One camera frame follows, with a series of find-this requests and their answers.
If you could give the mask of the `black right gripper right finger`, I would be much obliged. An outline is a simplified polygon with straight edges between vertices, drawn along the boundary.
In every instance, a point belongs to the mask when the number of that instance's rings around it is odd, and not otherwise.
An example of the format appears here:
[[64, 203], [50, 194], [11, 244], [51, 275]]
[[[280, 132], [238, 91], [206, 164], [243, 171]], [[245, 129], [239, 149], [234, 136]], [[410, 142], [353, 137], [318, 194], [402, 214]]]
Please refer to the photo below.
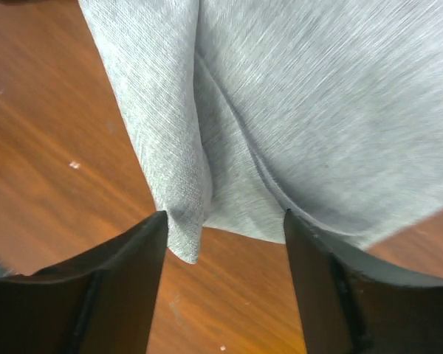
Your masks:
[[287, 211], [308, 353], [443, 353], [443, 278], [374, 257]]

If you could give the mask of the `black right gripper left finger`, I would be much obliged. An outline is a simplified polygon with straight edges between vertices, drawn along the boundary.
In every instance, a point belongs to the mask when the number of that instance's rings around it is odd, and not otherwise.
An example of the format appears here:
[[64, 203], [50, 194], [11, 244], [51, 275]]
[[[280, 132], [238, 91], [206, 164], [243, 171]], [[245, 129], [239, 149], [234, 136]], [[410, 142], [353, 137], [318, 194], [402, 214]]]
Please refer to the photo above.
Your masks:
[[0, 265], [0, 353], [144, 353], [167, 239], [159, 211], [34, 274]]

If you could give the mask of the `grey cloth napkin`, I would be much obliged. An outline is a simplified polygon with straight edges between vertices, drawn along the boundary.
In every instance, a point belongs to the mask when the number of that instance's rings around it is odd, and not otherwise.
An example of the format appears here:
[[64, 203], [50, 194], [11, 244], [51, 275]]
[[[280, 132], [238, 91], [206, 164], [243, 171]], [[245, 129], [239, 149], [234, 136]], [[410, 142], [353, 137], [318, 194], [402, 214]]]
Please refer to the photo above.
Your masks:
[[443, 209], [443, 1], [81, 1], [168, 248]]

